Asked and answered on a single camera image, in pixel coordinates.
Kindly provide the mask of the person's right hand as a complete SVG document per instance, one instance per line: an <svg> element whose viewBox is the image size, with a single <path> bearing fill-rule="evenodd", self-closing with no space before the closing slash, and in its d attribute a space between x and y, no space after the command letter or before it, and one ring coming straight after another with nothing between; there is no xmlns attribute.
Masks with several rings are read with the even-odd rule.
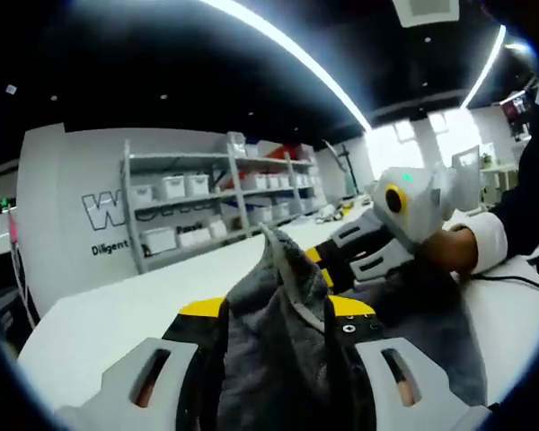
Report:
<svg viewBox="0 0 539 431"><path fill-rule="evenodd" d="M417 255L447 273L456 273L465 282L477 266L477 241L467 227L441 229L419 246Z"/></svg>

